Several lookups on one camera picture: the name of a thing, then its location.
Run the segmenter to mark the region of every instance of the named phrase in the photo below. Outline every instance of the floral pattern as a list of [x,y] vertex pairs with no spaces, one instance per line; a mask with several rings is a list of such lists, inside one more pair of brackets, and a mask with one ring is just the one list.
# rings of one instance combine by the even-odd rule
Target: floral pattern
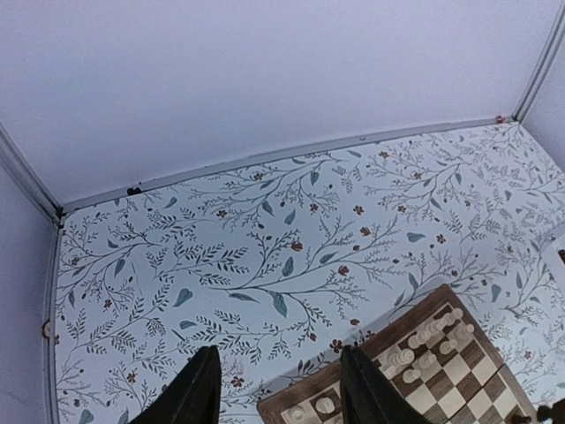
[[539,252],[565,178],[518,124],[421,134],[85,208],[56,285],[61,422],[125,423],[202,345],[222,423],[449,284],[532,401],[565,396],[565,298]]

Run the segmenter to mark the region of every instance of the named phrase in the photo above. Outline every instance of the white panel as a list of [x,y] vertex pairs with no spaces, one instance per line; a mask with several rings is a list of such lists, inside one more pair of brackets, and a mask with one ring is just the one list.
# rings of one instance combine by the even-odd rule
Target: white panel
[[565,169],[565,48],[561,45],[524,126]]
[[55,226],[0,168],[0,417],[42,424],[41,325]]
[[508,115],[559,5],[0,5],[0,118],[62,202],[278,148]]

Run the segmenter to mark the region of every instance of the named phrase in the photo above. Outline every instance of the leaf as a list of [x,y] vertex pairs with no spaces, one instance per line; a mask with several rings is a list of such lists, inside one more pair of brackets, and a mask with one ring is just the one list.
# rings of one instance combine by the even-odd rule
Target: leaf
[[178,293],[177,301],[173,307],[180,307],[183,303],[185,303],[188,299],[192,297],[192,292],[188,289],[181,289]]
[[406,233],[406,237],[408,237],[408,241],[410,241],[411,243],[416,243],[418,240],[426,238],[424,234],[419,234],[416,232],[408,232]]
[[255,302],[255,303],[259,303],[257,300],[255,300],[254,298],[252,298],[251,296],[247,296],[246,294],[243,293],[231,293],[229,295],[230,298],[233,299],[238,299],[238,300],[243,300],[245,302]]
[[265,181],[263,184],[261,184],[260,189],[264,189],[269,187],[271,184],[273,184],[275,181],[273,179],[269,179],[268,181]]
[[168,209],[171,206],[173,206],[175,203],[177,203],[177,198],[171,197],[169,203],[167,203],[163,209]]
[[263,201],[263,202],[261,203],[261,207],[262,207],[263,210],[264,210],[265,212],[267,212],[269,215],[274,216],[274,215],[273,215],[273,208],[271,208],[271,205],[269,204],[268,201]]
[[318,181],[318,178],[320,178],[320,173],[316,172],[315,170],[310,172],[310,184],[312,184],[312,185],[316,184],[316,181]]
[[72,276],[77,276],[78,274],[80,274],[80,273],[82,272],[82,270],[83,270],[84,268],[85,268],[85,267],[80,267],[79,269],[75,270],[75,271],[72,273]]
[[94,421],[94,416],[90,411],[85,409],[82,414],[80,415],[79,424],[88,424],[89,422]]
[[408,281],[416,292],[418,290],[418,281],[416,281],[416,277],[414,277],[411,272],[408,273]]
[[437,209],[441,210],[440,204],[437,201],[435,201],[433,197],[430,198],[430,203],[432,203]]
[[294,218],[297,215],[297,210],[296,209],[292,209],[292,212],[290,212],[286,218],[284,218],[284,223],[286,223],[287,225],[291,225],[292,222],[294,221]]
[[287,308],[282,294],[275,293],[274,291],[271,291],[270,294],[273,296],[273,306],[275,307],[276,312],[286,318]]
[[130,422],[130,413],[126,409],[125,412],[120,417],[120,419],[118,420],[117,424],[127,424],[128,422]]
[[324,254],[324,255],[320,258],[320,263],[321,263],[322,265],[324,265],[326,262],[328,262],[330,259],[332,259],[332,258],[335,256],[336,253],[337,253],[337,252],[333,252],[332,254]]
[[69,303],[71,304],[72,308],[74,309],[74,290],[69,291]]
[[190,327],[194,327],[196,325],[196,322],[192,322],[192,321],[181,321],[178,324],[178,327],[180,327],[180,329],[189,329]]
[[284,267],[282,267],[282,274],[284,276],[289,276],[294,271],[294,260],[292,256],[289,256],[289,259],[286,260],[284,263]]
[[124,258],[120,258],[116,262],[116,267],[114,268],[114,276],[117,276],[122,269],[124,269],[125,260]]
[[492,302],[494,303],[498,299],[498,297],[501,295],[502,289],[498,284],[493,284],[491,286],[491,292],[493,294]]
[[404,292],[400,293],[400,296],[398,296],[398,298],[396,299],[395,307],[397,307],[398,305],[400,305],[400,302],[402,302],[403,299],[404,299]]

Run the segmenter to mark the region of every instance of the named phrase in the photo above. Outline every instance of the wooden chessboard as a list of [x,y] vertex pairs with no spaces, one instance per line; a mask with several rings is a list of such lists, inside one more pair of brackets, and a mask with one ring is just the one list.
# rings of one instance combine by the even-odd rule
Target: wooden chessboard
[[[415,359],[398,367],[391,382],[417,411],[433,424],[502,424],[516,412],[535,417],[535,410],[516,378],[503,363],[486,334],[472,318],[459,298],[443,285],[408,313],[369,338],[361,349],[384,369],[391,353],[408,348],[408,339],[427,324],[440,319],[454,309],[463,311],[463,318],[446,326],[419,348],[413,349]],[[458,326],[472,324],[472,336],[448,354],[440,353],[441,343],[456,339]],[[437,361],[412,383],[403,380],[403,372],[415,369],[416,361],[429,354]],[[339,360],[301,382],[260,401],[257,405],[266,424],[340,424],[342,422]],[[320,398],[331,398],[335,410],[321,413],[316,409]],[[301,407],[304,417],[295,420],[290,413]]]

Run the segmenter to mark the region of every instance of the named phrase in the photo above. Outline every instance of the brown flower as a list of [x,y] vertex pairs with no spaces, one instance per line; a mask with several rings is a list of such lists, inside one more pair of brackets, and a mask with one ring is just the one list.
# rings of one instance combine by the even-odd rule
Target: brown flower
[[290,248],[295,252],[300,252],[303,246],[302,243],[300,243],[299,241],[293,241],[292,244],[290,245]]
[[330,349],[334,350],[334,353],[339,353],[343,349],[343,344],[341,340],[332,340],[332,343],[329,345]]
[[137,377],[136,374],[135,374],[135,371],[131,371],[131,373],[129,373],[125,377],[125,379],[127,380],[128,383],[134,384],[135,383],[135,377]]
[[341,267],[339,267],[339,268],[337,269],[337,273],[338,273],[340,276],[347,276],[347,273],[348,273],[348,272],[350,272],[350,269],[347,268],[345,265],[342,265]]
[[241,377],[233,377],[233,380],[231,380],[231,385],[233,387],[241,387],[244,385],[245,380]]

